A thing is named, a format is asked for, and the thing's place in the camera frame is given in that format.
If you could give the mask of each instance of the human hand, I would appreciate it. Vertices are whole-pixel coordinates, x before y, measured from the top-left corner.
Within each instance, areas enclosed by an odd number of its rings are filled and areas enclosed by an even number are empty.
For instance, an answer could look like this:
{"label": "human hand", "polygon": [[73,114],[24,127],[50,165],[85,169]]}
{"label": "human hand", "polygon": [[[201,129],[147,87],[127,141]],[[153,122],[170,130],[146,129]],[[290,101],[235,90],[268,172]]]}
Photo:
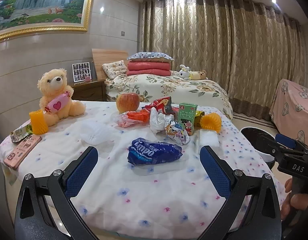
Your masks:
{"label": "human hand", "polygon": [[[292,190],[292,179],[288,179],[285,183],[285,192],[288,193]],[[291,198],[291,193],[289,193],[284,200],[281,208],[281,219],[285,220],[290,213],[291,206],[299,209],[306,210],[308,206],[308,194],[295,194]]]}

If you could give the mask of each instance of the curtain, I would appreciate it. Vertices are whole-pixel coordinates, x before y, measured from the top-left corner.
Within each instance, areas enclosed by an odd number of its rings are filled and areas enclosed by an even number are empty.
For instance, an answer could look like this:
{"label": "curtain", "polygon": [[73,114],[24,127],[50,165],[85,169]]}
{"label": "curtain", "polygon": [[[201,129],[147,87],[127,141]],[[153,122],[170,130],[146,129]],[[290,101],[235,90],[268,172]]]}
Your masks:
{"label": "curtain", "polygon": [[146,0],[141,51],[163,52],[228,92],[233,110],[269,120],[278,82],[304,84],[300,24],[247,0]]}

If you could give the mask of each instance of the wooden nightstand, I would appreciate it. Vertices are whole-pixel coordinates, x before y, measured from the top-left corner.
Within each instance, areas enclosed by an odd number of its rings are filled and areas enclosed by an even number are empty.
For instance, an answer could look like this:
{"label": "wooden nightstand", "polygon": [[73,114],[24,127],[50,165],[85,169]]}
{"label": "wooden nightstand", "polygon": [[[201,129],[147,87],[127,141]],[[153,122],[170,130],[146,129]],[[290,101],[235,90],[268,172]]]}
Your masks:
{"label": "wooden nightstand", "polygon": [[106,101],[106,88],[104,80],[91,80],[69,84],[74,89],[73,100],[80,101]]}

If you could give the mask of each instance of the headboard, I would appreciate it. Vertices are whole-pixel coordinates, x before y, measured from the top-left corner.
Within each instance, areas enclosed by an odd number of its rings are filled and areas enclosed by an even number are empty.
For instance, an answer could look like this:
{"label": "headboard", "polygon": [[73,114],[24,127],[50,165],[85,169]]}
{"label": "headboard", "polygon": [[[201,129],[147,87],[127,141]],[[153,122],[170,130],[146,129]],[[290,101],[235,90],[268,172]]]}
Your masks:
{"label": "headboard", "polygon": [[107,75],[103,70],[103,64],[124,60],[124,63],[127,66],[129,62],[128,60],[126,60],[128,57],[128,53],[123,50],[92,49],[92,53],[97,74],[97,80],[107,79]]}

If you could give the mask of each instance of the blue gripper pad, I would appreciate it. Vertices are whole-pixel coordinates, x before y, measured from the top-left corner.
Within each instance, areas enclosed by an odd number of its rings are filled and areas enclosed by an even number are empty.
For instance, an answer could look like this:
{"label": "blue gripper pad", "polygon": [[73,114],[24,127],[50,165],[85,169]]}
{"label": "blue gripper pad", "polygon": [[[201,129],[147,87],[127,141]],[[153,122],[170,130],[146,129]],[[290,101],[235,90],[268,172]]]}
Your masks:
{"label": "blue gripper pad", "polygon": [[231,182],[211,153],[203,147],[199,153],[201,163],[211,179],[217,193],[228,199],[231,195]]}
{"label": "blue gripper pad", "polygon": [[294,149],[296,147],[296,143],[293,139],[291,139],[290,137],[287,137],[283,134],[278,133],[277,135],[275,135],[275,141],[283,144],[284,146],[290,148],[290,149]]}
{"label": "blue gripper pad", "polygon": [[77,196],[97,161],[98,152],[96,148],[93,148],[72,172],[70,177],[68,177],[65,187],[66,190],[64,192],[66,197],[71,198]]}

